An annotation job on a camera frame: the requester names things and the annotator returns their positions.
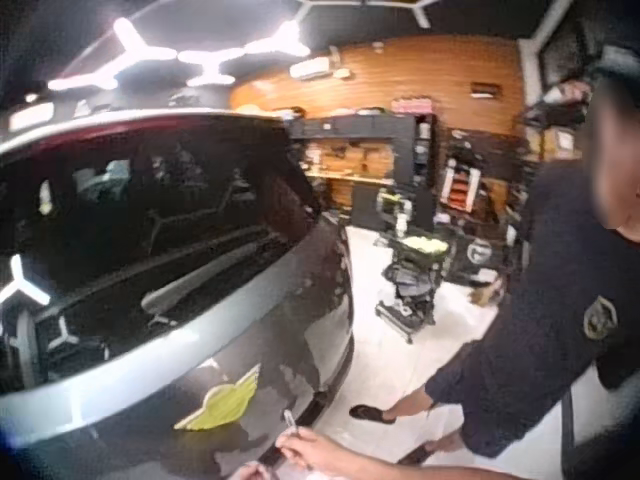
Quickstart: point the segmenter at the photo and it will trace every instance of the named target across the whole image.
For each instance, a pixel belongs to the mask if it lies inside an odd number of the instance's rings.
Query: ceiling
[[[434,0],[423,8],[428,29],[418,24],[410,8],[316,5],[299,22],[301,41],[321,51],[329,45],[421,34],[523,38],[535,31],[549,3]],[[122,47],[111,25],[120,16],[130,18],[149,45],[220,50],[272,35],[301,7],[299,0],[0,0],[0,103],[6,106],[27,91],[43,88],[47,80],[88,73],[116,57]],[[247,55],[226,62],[221,70],[242,80],[295,61],[299,59],[284,54]],[[183,68],[171,63],[172,69]],[[147,67],[157,74],[157,66],[140,65],[121,75],[139,79]],[[191,73],[185,69],[185,75]]]

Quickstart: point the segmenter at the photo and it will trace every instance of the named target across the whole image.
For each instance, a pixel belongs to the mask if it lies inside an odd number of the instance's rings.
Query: car rear window
[[[78,373],[188,322],[276,262],[317,214],[284,131],[266,120],[123,124],[5,156],[2,391]],[[176,285],[182,293],[165,295]],[[35,340],[21,338],[24,317]],[[36,378],[25,378],[25,349]]]

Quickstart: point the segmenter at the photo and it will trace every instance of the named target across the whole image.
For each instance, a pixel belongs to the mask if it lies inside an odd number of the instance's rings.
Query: patch
[[[253,367],[235,385],[217,385],[207,392],[202,407],[176,423],[175,430],[211,430],[237,422],[246,412],[258,390],[260,364]]]
[[[618,314],[613,304],[598,296],[584,312],[584,333],[591,340],[602,340],[618,327]]]
[[[467,258],[474,265],[482,265],[487,263],[491,258],[493,249],[491,244],[486,240],[475,239],[467,248]]]

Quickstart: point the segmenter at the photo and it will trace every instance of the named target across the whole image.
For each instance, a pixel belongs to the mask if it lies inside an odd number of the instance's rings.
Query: car key
[[[291,410],[286,409],[282,415],[284,416],[284,421],[287,423],[287,427],[289,427],[294,435],[298,435],[298,424],[296,424],[296,419],[293,418]]]

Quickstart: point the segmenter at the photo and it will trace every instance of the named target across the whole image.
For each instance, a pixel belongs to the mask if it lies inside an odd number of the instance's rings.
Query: gray car
[[[0,145],[0,415],[60,479],[274,461],[351,362],[344,228],[281,122],[110,112]]]

